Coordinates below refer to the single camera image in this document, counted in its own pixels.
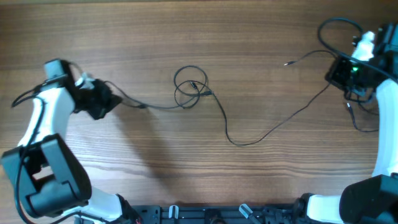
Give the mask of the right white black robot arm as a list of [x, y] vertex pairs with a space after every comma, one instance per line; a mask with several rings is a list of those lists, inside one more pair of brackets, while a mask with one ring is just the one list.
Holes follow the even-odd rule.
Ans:
[[323, 28], [336, 20], [327, 19], [317, 30], [320, 43], [338, 56], [325, 79], [343, 90], [347, 100], [372, 89], [379, 110], [377, 158], [372, 176], [347, 186], [341, 195], [310, 194], [303, 215], [315, 223], [397, 223], [397, 24], [384, 24], [375, 34], [341, 18], [359, 32], [354, 52], [347, 55], [322, 38]]

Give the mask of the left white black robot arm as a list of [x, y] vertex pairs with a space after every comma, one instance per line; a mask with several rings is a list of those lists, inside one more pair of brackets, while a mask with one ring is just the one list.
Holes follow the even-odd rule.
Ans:
[[71, 114], [86, 111], [102, 119], [122, 101], [99, 79], [82, 73], [74, 80], [71, 66], [62, 59], [46, 62], [46, 80], [12, 102], [12, 107], [34, 104], [24, 137], [1, 158], [17, 212], [25, 223], [40, 217], [56, 223], [69, 217], [80, 223], [135, 223], [138, 217], [122, 196], [92, 187], [64, 141]]

